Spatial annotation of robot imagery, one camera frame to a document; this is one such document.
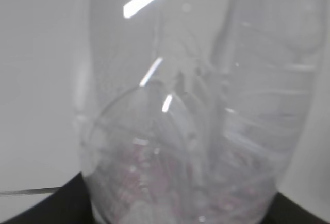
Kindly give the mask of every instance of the black surface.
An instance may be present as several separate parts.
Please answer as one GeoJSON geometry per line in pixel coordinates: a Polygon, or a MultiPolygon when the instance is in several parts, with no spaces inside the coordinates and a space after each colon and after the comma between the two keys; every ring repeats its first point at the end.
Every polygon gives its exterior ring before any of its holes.
{"type": "MultiPolygon", "coordinates": [[[[93,224],[81,174],[32,209],[3,224],[93,224]]],[[[326,224],[282,194],[277,194],[262,224],[326,224]]]]}

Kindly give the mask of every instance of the plastic bottle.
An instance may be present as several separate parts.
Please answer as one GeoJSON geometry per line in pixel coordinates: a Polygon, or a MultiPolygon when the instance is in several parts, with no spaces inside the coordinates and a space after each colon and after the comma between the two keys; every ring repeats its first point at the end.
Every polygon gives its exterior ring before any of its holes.
{"type": "Polygon", "coordinates": [[[308,114],[325,2],[90,0],[74,103],[96,221],[258,223],[308,114]]]}

